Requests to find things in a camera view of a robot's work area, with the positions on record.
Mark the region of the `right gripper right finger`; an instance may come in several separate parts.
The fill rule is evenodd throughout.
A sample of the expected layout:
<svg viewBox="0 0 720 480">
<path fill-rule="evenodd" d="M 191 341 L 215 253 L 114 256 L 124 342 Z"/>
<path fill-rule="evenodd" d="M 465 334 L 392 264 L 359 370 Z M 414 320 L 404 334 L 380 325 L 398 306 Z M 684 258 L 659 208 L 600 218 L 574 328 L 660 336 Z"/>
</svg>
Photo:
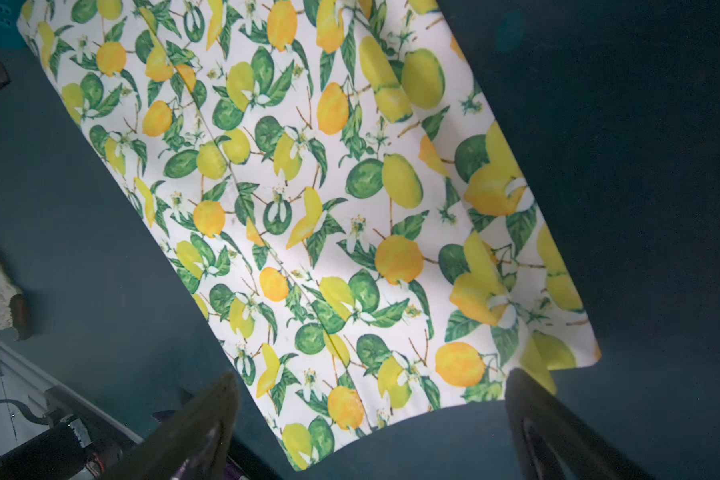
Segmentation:
<svg viewBox="0 0 720 480">
<path fill-rule="evenodd" d="M 650 479 L 527 372 L 508 376 L 506 409 L 520 471 L 526 479 Z"/>
</svg>

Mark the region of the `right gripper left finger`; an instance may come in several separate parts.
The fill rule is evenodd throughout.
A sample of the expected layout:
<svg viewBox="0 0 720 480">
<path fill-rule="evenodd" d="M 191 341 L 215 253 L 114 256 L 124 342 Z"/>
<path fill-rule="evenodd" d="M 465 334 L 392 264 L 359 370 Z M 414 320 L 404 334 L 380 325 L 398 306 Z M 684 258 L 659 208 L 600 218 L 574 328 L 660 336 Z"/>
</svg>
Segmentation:
<svg viewBox="0 0 720 480">
<path fill-rule="evenodd" d="M 129 450 L 103 479 L 222 479 L 239 410 L 227 372 Z"/>
</svg>

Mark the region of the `green floral skirt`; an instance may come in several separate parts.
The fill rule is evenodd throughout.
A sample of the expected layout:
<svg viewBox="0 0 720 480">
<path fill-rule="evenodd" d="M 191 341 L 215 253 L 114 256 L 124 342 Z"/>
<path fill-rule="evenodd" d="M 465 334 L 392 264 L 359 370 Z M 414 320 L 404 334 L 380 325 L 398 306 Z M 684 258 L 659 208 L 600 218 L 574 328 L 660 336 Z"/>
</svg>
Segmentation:
<svg viewBox="0 0 720 480">
<path fill-rule="evenodd" d="M 600 358 L 437 1 L 25 1 L 17 26 L 292 468 Z"/>
</svg>

